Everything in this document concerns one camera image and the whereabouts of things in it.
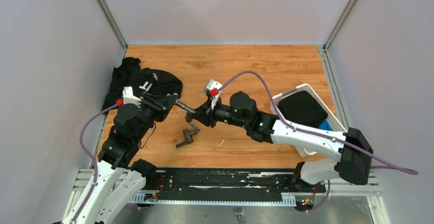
black fabric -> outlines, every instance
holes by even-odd
[[[102,110],[116,104],[116,101],[122,98],[122,91],[128,82],[128,78],[132,73],[140,70],[139,63],[140,59],[127,57],[123,58],[118,68],[113,68],[112,82],[102,105]]]
[[[133,95],[140,97],[144,89],[140,88],[148,82],[152,83],[152,86],[147,91],[147,93],[152,95],[167,95],[167,94],[178,94],[181,96],[182,82],[172,73],[154,70],[150,68],[140,69],[139,66],[140,59],[138,58],[124,58],[121,65],[118,68],[113,68],[112,82],[110,84],[110,89],[105,97],[102,110],[109,108],[110,106],[116,104],[118,99],[122,99],[122,91],[126,86],[131,86],[133,88]]]
[[[140,88],[140,86],[143,86],[146,82],[152,83],[152,86],[147,93],[152,95],[167,95],[176,93],[179,97],[181,96],[181,80],[179,80],[172,73],[162,70],[145,68],[138,72],[134,72],[130,76],[127,86],[133,87],[134,96],[140,97],[145,91],[144,89]]]
[[[289,121],[314,128],[318,128],[328,116],[307,91],[297,92],[282,99],[277,108]]]

wood grain surface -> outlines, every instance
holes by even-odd
[[[177,76],[184,84],[181,101],[193,108],[206,101],[203,88],[210,79],[223,84],[240,71],[253,70],[265,79],[273,95],[310,84],[335,113],[316,46],[129,46],[125,56],[140,58],[142,68],[165,70]],[[228,104],[230,96],[238,91],[255,99],[258,109],[270,112],[270,100],[255,76],[245,74],[228,85],[222,102]],[[116,112],[108,115],[98,151],[108,138]],[[157,123],[146,147],[132,162],[144,159],[159,167],[295,167],[300,161],[323,158],[314,155],[302,159],[293,146],[259,143],[246,136],[244,129],[224,123],[208,128],[196,122],[202,131],[193,136],[194,142],[176,149],[175,145],[184,141],[182,130],[191,129],[184,120],[185,114],[174,106],[167,119]]]

white wall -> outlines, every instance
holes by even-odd
[[[79,133],[122,50],[95,0],[0,0],[0,12],[0,223],[53,223],[89,165]]]
[[[128,44],[325,43],[348,0],[105,0]]]
[[[348,108],[374,153],[420,171],[377,170],[391,223],[432,223],[434,0],[359,0],[330,49]]]

wooden table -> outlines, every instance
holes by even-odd
[[[335,113],[316,46],[129,46],[125,56],[140,58],[142,68],[161,69],[177,76],[184,84],[181,101],[193,108],[206,101],[203,88],[210,79],[223,84],[240,71],[253,70],[265,79],[273,95],[309,83]],[[222,102],[228,104],[230,96],[240,90],[256,100],[258,109],[270,112],[266,91],[251,74],[228,85]],[[101,143],[108,138],[116,112],[108,114]],[[146,147],[132,162],[144,159],[158,167],[295,167],[300,161],[323,158],[314,155],[302,159],[293,146],[259,143],[246,136],[244,129],[224,123],[207,128],[196,122],[202,131],[193,136],[194,142],[176,149],[175,145],[184,141],[182,130],[191,129],[184,120],[185,114],[174,106],[167,119],[157,123]]]

gray floor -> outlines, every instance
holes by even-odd
[[[331,197],[320,209],[303,215],[292,207],[159,205],[146,212],[124,209],[113,224],[372,224],[366,197]]]

